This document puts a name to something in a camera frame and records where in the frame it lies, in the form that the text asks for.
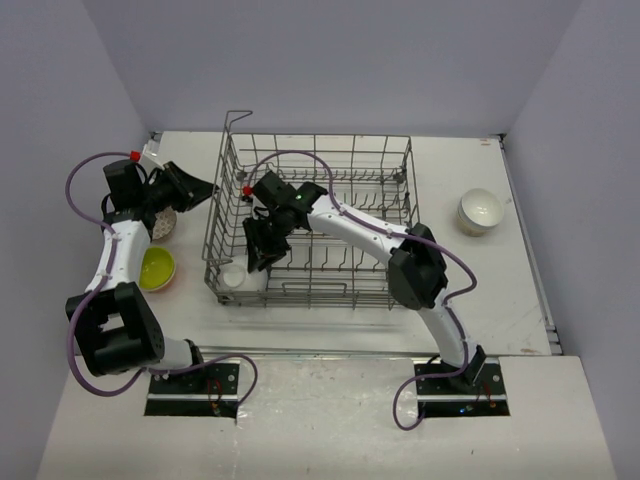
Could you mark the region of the grey wire dish rack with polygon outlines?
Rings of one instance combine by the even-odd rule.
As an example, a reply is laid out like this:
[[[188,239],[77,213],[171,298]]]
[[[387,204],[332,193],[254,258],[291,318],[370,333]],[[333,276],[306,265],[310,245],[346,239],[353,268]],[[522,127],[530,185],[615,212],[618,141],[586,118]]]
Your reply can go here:
[[[250,194],[266,173],[298,188],[313,182],[333,190],[336,202],[379,220],[412,228],[420,220],[412,140],[404,135],[254,133],[238,125],[249,110],[230,110],[220,140],[202,249],[204,282],[217,300],[243,307],[380,307],[396,303],[387,263],[345,233],[297,229],[278,262],[260,271],[265,286],[250,291],[227,280],[243,277],[248,248],[243,223],[268,216]]]

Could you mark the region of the white bowl front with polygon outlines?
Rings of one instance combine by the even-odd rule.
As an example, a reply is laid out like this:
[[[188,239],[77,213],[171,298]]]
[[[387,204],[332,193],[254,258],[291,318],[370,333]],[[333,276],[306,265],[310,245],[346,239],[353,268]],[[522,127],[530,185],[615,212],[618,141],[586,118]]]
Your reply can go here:
[[[220,268],[218,280],[222,290],[234,292],[264,291],[268,284],[266,271],[248,271],[248,257],[234,256],[230,263]]]

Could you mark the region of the white bowl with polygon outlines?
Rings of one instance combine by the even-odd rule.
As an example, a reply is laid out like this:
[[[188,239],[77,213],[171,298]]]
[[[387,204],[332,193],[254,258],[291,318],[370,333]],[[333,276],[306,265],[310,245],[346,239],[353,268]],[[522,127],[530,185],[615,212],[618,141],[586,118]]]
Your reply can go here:
[[[248,257],[234,256],[230,263],[220,268],[218,280],[222,290],[234,292],[264,291],[268,284],[266,271],[248,271]]]
[[[491,229],[497,227],[504,218],[501,201],[492,192],[482,188],[467,191],[460,198],[458,212],[475,224]]]

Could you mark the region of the brown patterned bowl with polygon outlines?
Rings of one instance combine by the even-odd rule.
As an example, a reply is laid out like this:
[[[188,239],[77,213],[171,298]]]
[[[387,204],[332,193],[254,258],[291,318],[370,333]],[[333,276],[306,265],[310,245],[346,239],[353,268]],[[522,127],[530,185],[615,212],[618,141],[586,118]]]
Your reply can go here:
[[[152,230],[152,241],[166,240],[174,231],[177,224],[177,213],[171,208],[158,212],[155,216],[155,224]]]

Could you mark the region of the yellow-green bowl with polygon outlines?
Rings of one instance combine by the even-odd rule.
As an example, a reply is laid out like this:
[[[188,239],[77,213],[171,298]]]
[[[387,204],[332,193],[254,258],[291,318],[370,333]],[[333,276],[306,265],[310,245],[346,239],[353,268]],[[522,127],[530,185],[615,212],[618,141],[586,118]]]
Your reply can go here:
[[[176,262],[169,250],[149,247],[143,258],[139,286],[149,292],[158,291],[170,284],[176,272]]]

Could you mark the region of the beige ceramic bowl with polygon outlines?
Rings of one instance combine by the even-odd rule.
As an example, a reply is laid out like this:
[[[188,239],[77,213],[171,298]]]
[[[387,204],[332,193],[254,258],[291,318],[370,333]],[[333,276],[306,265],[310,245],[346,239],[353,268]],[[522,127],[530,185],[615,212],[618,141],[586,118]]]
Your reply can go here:
[[[470,221],[460,212],[456,213],[456,223],[458,229],[465,235],[470,237],[481,237],[486,235],[491,231],[491,227],[486,228],[483,226],[479,226],[474,222]]]

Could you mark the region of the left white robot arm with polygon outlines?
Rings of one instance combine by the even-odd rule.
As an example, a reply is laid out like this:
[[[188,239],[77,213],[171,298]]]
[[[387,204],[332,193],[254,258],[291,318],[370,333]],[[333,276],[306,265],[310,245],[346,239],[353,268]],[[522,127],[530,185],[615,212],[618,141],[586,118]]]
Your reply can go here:
[[[207,367],[193,359],[188,341],[163,335],[139,277],[157,213],[190,211],[217,188],[172,162],[144,175],[133,155],[114,158],[103,168],[113,209],[95,222],[104,238],[99,266],[85,292],[65,305],[70,349],[81,353],[94,376],[159,365],[173,369],[172,380],[183,391],[198,392],[207,383]]]

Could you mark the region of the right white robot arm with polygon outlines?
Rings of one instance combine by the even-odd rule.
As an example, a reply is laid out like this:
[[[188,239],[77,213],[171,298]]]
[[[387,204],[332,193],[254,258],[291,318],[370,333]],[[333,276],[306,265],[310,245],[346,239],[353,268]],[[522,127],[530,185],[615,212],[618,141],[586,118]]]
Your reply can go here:
[[[296,230],[336,238],[384,264],[393,300],[422,318],[436,341],[448,385],[467,393],[482,379],[483,348],[471,340],[450,306],[446,249],[431,230],[418,223],[409,228],[377,219],[339,201],[334,190],[312,182],[294,187],[275,172],[242,187],[245,200],[258,202],[258,212],[243,220],[247,270],[263,271],[290,250]]]

